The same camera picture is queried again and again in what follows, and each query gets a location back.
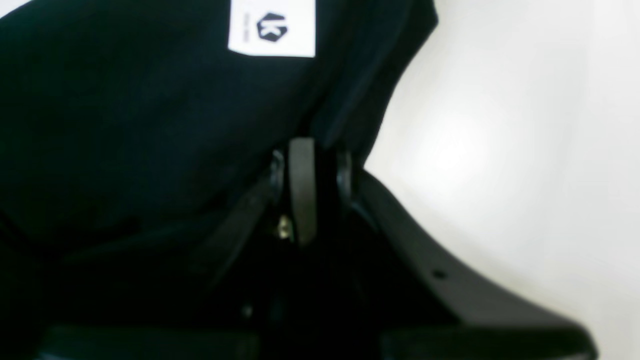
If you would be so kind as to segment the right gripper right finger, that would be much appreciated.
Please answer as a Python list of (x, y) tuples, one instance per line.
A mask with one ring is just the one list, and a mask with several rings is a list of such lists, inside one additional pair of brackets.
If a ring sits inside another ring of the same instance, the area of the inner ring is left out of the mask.
[(596, 360), (578, 322), (480, 275), (347, 150), (320, 151), (320, 232), (380, 360)]

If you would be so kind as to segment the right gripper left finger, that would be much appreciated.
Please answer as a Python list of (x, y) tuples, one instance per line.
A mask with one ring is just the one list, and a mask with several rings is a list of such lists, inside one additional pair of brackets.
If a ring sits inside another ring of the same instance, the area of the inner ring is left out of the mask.
[(295, 137), (213, 223), (104, 244), (52, 278), (42, 360), (254, 360), (280, 276), (318, 234), (317, 146)]

